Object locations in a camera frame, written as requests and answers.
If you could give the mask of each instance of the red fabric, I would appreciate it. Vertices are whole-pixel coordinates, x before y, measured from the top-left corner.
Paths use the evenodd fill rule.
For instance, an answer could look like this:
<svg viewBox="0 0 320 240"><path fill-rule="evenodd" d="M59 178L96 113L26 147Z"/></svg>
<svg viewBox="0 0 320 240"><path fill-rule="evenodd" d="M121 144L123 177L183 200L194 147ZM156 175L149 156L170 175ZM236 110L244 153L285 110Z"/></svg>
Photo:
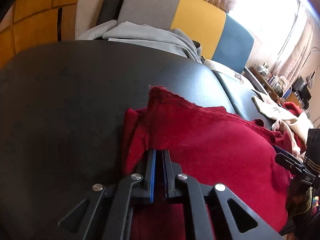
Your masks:
<svg viewBox="0 0 320 240"><path fill-rule="evenodd" d="M200 183L224 183L280 231L287 221L290 173L275 163L274 144L292 152L287 133L271 132L223 107L202 108L153 87L147 109L125 113L124 173L134 171L147 149L168 149L184 173ZM157 199L135 209L131 239L185 239L182 205Z"/></svg>
<svg viewBox="0 0 320 240"><path fill-rule="evenodd" d="M282 107L297 117L302 113L302 110L293 102L285 102ZM300 153L304 153L307 149L305 143L295 132L293 134L297 145L300 147Z"/></svg>

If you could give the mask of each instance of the silver bolt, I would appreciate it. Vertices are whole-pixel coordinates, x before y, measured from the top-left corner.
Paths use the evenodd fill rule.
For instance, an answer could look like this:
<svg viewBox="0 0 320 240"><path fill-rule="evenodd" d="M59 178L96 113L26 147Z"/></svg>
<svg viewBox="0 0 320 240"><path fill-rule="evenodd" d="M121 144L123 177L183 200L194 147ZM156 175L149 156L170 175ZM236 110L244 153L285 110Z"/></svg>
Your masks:
<svg viewBox="0 0 320 240"><path fill-rule="evenodd" d="M134 173L131 175L131 179L139 180L139 179L141 179L141 175L139 173Z"/></svg>
<svg viewBox="0 0 320 240"><path fill-rule="evenodd" d="M218 191L225 191L225 189L226 189L226 186L221 184L221 183L218 183L218 184L214 185L214 187Z"/></svg>
<svg viewBox="0 0 320 240"><path fill-rule="evenodd" d="M178 179L181 179L181 180L186 180L188 178L188 175L187 174L184 174L184 173L179 173L177 175Z"/></svg>
<svg viewBox="0 0 320 240"><path fill-rule="evenodd" d="M92 186L92 189L93 189L94 191L100 191L100 190L103 189L103 186L102 186L101 184L94 184L94 185Z"/></svg>

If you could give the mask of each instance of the multicolored padded headboard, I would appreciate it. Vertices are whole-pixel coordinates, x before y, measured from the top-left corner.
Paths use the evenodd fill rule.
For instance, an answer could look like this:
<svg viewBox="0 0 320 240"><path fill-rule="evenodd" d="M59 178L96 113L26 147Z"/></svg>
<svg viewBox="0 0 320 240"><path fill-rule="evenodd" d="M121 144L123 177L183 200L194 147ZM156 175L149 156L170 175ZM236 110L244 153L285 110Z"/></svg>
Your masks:
<svg viewBox="0 0 320 240"><path fill-rule="evenodd" d="M241 73L253 37L224 11L203 0L124 0L118 24L129 21L155 28L181 29L202 46L205 58Z"/></svg>

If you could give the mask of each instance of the black leather cushion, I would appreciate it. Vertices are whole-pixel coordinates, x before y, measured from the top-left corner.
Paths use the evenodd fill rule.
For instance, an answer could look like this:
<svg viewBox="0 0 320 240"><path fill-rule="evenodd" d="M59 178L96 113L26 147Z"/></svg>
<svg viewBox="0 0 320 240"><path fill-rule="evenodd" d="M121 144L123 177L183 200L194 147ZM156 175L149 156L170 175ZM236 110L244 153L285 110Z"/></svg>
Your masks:
<svg viewBox="0 0 320 240"><path fill-rule="evenodd" d="M248 121L261 119L263 120L265 127L271 130L271 126L274 121L267 118L257 110L257 107L251 98L252 96L257 96L254 91L247 89L244 85L225 74L214 70L212 72L219 80L233 108L239 116Z"/></svg>
<svg viewBox="0 0 320 240"><path fill-rule="evenodd" d="M30 238L93 184L120 178L124 112L146 107L155 85L235 112L208 67L134 44L59 42L0 70L0 220L11 236Z"/></svg>

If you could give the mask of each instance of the blue headboard panel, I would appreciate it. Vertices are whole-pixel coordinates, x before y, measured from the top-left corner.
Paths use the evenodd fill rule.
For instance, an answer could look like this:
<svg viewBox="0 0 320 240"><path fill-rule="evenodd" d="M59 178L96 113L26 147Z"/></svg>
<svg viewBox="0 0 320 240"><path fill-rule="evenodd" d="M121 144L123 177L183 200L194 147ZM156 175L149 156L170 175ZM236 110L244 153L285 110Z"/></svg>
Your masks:
<svg viewBox="0 0 320 240"><path fill-rule="evenodd" d="M227 14L212 60L241 74L249 58L253 42L252 35Z"/></svg>

